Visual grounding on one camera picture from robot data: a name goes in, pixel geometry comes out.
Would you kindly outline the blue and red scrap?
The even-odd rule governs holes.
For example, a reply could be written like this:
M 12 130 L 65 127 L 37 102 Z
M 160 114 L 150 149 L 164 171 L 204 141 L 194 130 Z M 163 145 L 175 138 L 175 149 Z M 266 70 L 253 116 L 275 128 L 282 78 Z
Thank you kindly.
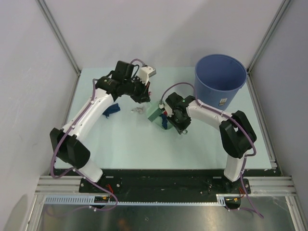
M 164 111 L 159 117 L 162 120 L 162 122 L 161 122 L 162 128 L 165 129 L 165 130 L 168 130 L 169 125 L 168 125 L 168 119 L 167 119 L 167 112 Z

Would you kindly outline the green dustpan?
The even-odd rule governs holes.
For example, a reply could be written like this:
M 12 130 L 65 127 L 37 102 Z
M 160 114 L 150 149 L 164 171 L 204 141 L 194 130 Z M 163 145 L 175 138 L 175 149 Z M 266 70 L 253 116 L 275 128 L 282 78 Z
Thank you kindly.
M 186 128 L 191 122 L 191 119 L 187 116 L 173 115 L 169 117 L 166 112 L 161 113 L 157 119 L 159 120 L 158 124 L 162 127 L 162 129 L 168 130 L 170 128 L 175 128 L 180 135 L 186 133 Z

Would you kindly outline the green hand brush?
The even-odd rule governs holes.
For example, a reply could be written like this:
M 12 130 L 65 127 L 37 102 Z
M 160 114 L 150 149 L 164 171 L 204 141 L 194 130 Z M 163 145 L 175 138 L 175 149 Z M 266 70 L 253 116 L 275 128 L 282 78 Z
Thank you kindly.
M 161 101 L 151 103 L 147 109 L 147 118 L 150 122 L 154 122 L 157 117 L 159 117 L 164 109 L 164 105 Z

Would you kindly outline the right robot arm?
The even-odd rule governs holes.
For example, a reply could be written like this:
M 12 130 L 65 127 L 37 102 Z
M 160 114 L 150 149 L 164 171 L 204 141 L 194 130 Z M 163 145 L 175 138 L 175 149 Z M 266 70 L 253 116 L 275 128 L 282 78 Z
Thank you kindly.
M 186 133 L 193 119 L 204 122 L 220 132 L 222 146 L 227 153 L 221 184 L 225 192 L 235 192 L 239 188 L 239 180 L 244 173 L 243 167 L 249 156 L 247 151 L 252 149 L 251 155 L 256 154 L 254 142 L 257 136 L 245 113 L 238 110 L 227 114 L 201 103 L 191 95 L 183 98 L 175 92 L 161 102 L 160 107 L 178 134 Z

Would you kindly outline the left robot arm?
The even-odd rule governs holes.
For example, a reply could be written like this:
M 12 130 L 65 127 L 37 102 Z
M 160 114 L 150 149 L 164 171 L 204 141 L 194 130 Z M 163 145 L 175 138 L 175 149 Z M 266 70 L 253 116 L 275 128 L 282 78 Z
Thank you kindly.
M 155 74 L 156 69 L 146 64 L 139 66 L 118 61 L 114 70 L 93 79 L 92 95 L 77 115 L 61 129 L 53 128 L 50 132 L 53 149 L 51 176 L 57 178 L 54 164 L 59 158 L 68 163 L 71 170 L 89 179 L 89 186 L 95 192 L 102 192 L 106 188 L 103 171 L 91 160 L 90 151 L 83 141 L 103 112 L 119 97 L 127 95 L 136 103 L 149 102 L 149 79 Z

